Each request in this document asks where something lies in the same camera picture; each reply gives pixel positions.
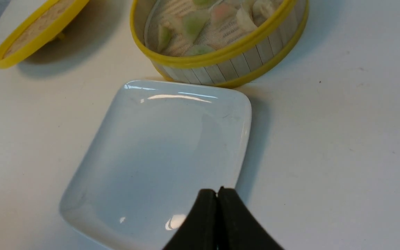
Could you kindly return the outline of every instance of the yellow bamboo steamer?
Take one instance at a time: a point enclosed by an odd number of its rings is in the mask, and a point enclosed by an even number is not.
[[[235,88],[258,78],[292,50],[308,19],[308,0],[284,0],[253,32],[233,38],[236,41],[216,51],[185,57],[176,49],[166,54],[150,49],[149,23],[156,9],[162,8],[162,1],[170,6],[170,0],[134,0],[130,15],[132,37],[167,81],[191,84]]]

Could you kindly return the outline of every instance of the green dumpling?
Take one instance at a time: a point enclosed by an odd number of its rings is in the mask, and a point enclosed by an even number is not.
[[[192,3],[199,8],[207,8],[213,5],[215,1],[216,0],[192,0]]]
[[[215,49],[207,46],[207,45],[194,45],[192,46],[185,54],[187,57],[192,57],[192,56],[199,56],[203,54],[208,54],[210,52],[216,51]]]
[[[166,47],[168,47],[169,42],[171,41],[171,30],[163,25],[158,26],[158,45],[157,52],[163,51]]]
[[[168,20],[177,33],[181,33],[190,43],[194,43],[209,18],[210,14],[207,10],[198,10],[182,18],[170,16]]]

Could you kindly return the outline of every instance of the mesh liner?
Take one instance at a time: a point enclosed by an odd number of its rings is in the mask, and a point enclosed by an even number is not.
[[[75,0],[59,0],[51,6],[38,19],[36,19],[26,30],[13,42],[6,51],[4,58],[15,53],[29,42],[39,36],[46,28],[49,27]]]
[[[234,3],[238,5],[240,1],[234,0]],[[192,3],[192,0],[158,0],[148,16],[144,29],[145,46],[152,51],[157,51],[158,25],[162,24],[173,30],[168,22],[170,15],[183,17],[195,10],[198,10],[198,8]],[[263,21],[264,19],[259,17],[255,17],[254,19],[255,24],[258,25],[262,24]],[[211,22],[208,21],[194,44],[208,45],[218,50],[238,41],[238,39],[243,38],[247,34],[238,27],[235,16],[232,16],[217,26],[211,25]],[[171,41],[161,54],[171,57],[182,57],[191,47],[192,44],[183,35],[177,34],[173,30]]]

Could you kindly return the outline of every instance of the table surface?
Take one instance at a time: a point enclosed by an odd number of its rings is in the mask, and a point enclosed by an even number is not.
[[[13,0],[0,43],[44,0]],[[101,250],[58,202],[118,88],[161,79],[131,1],[91,0],[67,39],[0,70],[0,250]],[[311,0],[293,51],[238,89],[253,124],[238,192],[287,250],[400,249],[400,1]]]

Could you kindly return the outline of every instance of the dumpling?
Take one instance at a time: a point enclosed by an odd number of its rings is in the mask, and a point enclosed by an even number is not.
[[[157,52],[163,51],[166,47],[168,47],[169,42],[171,41],[172,33],[168,27],[164,27],[163,25],[158,26],[158,46]]]
[[[188,56],[188,57],[199,56],[199,55],[207,54],[207,53],[214,52],[214,51],[216,51],[216,50],[207,45],[198,44],[198,45],[192,46],[186,52],[185,56]]]
[[[213,5],[216,0],[192,0],[192,3],[199,8],[208,8]]]
[[[220,25],[231,16],[234,16],[237,10],[228,3],[222,2],[214,6],[211,10],[211,24]]]
[[[182,18],[170,16],[169,22],[177,33],[194,43],[209,18],[210,14],[207,10],[198,10],[190,12]]]
[[[277,0],[256,0],[252,6],[252,14],[254,16],[263,16],[264,18],[270,18],[276,9],[279,7],[280,3]]]
[[[253,5],[254,0],[244,0],[235,15],[238,26],[246,32],[251,32],[257,29],[257,26],[254,24],[254,20],[252,19]]]

